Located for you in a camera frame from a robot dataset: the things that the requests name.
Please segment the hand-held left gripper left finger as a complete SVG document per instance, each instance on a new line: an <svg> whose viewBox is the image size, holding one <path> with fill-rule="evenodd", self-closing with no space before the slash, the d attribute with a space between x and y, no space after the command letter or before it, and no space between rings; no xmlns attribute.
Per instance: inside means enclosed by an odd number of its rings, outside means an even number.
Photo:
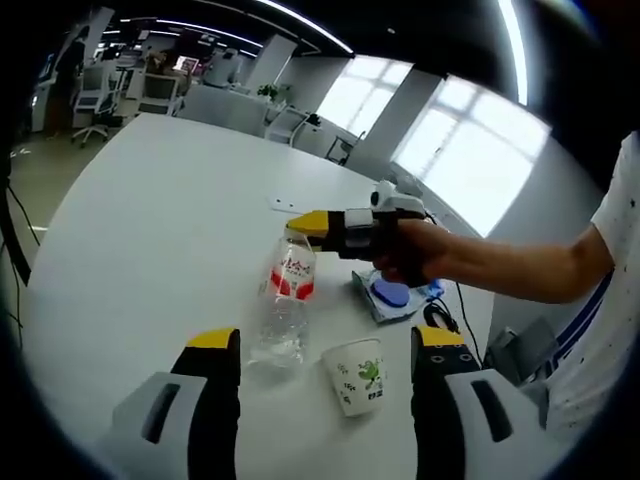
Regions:
<svg viewBox="0 0 640 480"><path fill-rule="evenodd" d="M113 410L97 443L124 479L234 479L241 335L233 327L187 342Z"/></svg>

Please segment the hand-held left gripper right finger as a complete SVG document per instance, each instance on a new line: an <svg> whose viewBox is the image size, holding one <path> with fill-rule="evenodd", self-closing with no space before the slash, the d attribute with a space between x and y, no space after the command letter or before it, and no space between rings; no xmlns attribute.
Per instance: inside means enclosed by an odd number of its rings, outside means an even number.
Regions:
<svg viewBox="0 0 640 480"><path fill-rule="evenodd" d="M411 330L411 413L419 479L541 479L550 441L538 409L493 369L482 370L461 335Z"/></svg>

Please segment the person's right hand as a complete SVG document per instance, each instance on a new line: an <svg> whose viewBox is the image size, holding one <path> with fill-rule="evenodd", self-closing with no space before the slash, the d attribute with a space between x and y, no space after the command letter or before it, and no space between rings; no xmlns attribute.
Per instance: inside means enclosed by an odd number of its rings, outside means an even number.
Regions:
<svg viewBox="0 0 640 480"><path fill-rule="evenodd" d="M380 230L373 266L387 281L411 288L427 285L447 275L450 238L428 221L397 220Z"/></svg>

